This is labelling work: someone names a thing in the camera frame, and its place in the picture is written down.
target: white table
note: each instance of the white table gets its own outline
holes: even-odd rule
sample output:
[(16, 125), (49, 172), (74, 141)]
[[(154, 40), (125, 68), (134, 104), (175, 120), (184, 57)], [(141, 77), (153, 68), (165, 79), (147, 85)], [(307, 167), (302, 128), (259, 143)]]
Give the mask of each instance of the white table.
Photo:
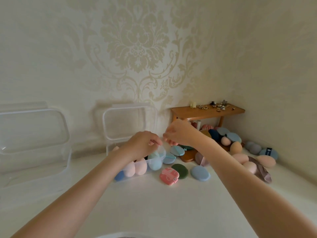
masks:
[[(104, 157), (102, 154), (72, 160), (72, 183)], [(196, 165), (180, 159), (176, 162), (188, 169)], [(256, 237), (212, 168), (207, 169), (211, 179), (206, 182), (189, 175), (167, 186), (160, 181), (159, 172), (153, 172), (112, 183), (76, 237)], [(317, 224), (317, 188), (279, 165), (270, 173), (271, 186)], [(56, 197), (1, 212), (0, 237), (10, 237)]]

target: clear plastic lid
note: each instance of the clear plastic lid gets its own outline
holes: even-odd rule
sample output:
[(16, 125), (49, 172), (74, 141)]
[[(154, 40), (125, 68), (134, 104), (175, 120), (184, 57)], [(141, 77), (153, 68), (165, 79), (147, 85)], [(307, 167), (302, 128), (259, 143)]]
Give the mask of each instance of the clear plastic lid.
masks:
[(61, 112), (38, 109), (0, 113), (0, 153), (12, 154), (68, 142)]
[(157, 110), (150, 103), (114, 104), (103, 113), (107, 140), (126, 140), (139, 131), (154, 132)]

